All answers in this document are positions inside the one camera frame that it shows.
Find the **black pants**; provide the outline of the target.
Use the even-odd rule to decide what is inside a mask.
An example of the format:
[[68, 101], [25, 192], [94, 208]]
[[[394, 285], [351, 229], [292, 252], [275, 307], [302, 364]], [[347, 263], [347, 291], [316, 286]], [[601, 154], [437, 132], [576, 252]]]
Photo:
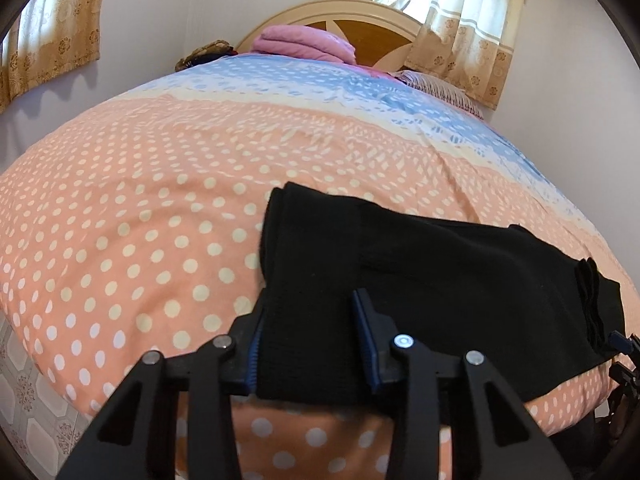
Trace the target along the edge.
[[258, 396], [342, 404], [366, 392], [354, 293], [436, 352], [483, 352], [530, 401], [612, 359], [620, 285], [521, 226], [400, 214], [290, 183], [267, 205]]

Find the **patterned pink blue bedspread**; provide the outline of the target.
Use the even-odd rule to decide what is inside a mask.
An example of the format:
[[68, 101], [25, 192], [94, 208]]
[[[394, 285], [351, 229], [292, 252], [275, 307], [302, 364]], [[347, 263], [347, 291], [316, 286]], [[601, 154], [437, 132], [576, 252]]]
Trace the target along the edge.
[[593, 224], [482, 120], [400, 82], [239, 55], [144, 84], [1, 177], [1, 426], [40, 479], [143, 352], [191, 351], [250, 312], [270, 192], [524, 226], [622, 288]]

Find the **striped pillow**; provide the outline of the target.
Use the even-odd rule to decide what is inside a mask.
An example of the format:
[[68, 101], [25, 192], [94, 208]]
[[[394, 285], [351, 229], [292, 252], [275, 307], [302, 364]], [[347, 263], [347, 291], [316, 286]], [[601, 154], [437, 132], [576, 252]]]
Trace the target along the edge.
[[477, 102], [471, 100], [461, 89], [453, 86], [449, 82], [443, 81], [435, 76], [415, 72], [414, 70], [398, 70], [393, 76], [406, 84], [410, 88], [422, 91], [429, 96], [434, 96], [459, 110], [484, 119], [484, 114], [477, 105]]

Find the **beige floral curtain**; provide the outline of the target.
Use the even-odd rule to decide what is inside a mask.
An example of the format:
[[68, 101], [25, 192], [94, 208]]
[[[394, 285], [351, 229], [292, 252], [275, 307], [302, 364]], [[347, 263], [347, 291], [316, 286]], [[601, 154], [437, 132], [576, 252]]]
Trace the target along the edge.
[[437, 76], [495, 110], [526, 0], [369, 0], [414, 18], [409, 70]]

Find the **cream wooden headboard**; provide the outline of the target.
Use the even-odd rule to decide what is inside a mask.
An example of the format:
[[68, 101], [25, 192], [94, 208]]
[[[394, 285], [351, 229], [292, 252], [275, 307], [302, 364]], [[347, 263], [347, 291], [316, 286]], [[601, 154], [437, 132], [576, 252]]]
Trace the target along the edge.
[[268, 18], [235, 50], [248, 52], [254, 39], [270, 25], [304, 25], [332, 32], [355, 47], [359, 65], [389, 73], [402, 69], [422, 27], [404, 12], [370, 0], [314, 0]]

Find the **brown woven basket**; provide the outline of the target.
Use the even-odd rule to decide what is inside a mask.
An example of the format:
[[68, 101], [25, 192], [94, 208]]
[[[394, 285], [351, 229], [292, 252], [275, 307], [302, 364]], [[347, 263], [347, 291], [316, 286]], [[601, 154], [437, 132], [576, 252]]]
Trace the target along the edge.
[[237, 54], [238, 52], [235, 51], [235, 48], [232, 47], [228, 41], [216, 40], [211, 44], [206, 44], [203, 47], [195, 49], [184, 58], [180, 58], [175, 65], [175, 72], [182, 72], [183, 70], [187, 70], [194, 66], [216, 61], [218, 58]]

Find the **beige left window curtain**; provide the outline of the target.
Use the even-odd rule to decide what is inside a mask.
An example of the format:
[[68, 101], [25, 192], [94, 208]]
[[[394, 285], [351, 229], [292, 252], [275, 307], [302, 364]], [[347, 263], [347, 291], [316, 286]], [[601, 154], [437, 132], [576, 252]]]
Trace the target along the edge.
[[102, 0], [29, 0], [1, 44], [1, 108], [100, 58]]

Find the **folded pink blanket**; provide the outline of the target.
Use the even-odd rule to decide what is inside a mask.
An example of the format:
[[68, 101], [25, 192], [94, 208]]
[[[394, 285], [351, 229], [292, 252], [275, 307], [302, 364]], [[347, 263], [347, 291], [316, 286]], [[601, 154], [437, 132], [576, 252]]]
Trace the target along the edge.
[[303, 25], [271, 25], [253, 40], [252, 52], [356, 65], [356, 49], [343, 38]]

